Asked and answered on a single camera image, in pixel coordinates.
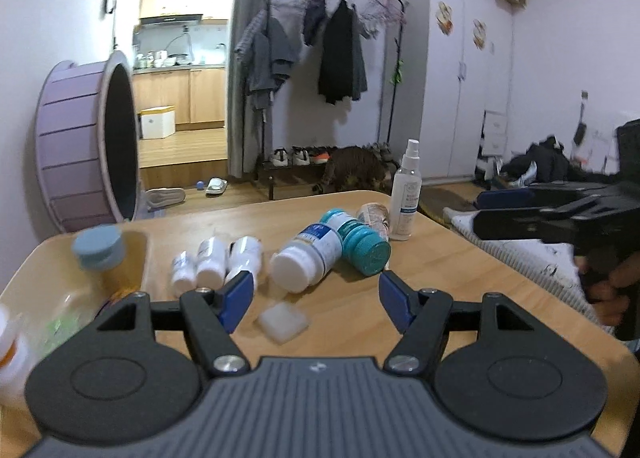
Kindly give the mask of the person's right hand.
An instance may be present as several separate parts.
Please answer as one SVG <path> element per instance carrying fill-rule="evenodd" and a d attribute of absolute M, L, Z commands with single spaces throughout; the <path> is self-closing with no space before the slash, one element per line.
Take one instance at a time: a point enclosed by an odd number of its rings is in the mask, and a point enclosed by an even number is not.
<path fill-rule="evenodd" d="M 582 292 L 592 305 L 599 321 L 604 326 L 620 326 L 624 314 L 631 304 L 629 297 L 621 295 L 620 290 L 639 282 L 639 253 L 631 254 L 599 282 L 585 282 L 586 276 L 590 273 L 589 262 L 585 256 L 575 256 L 574 264 L 582 282 Z"/>

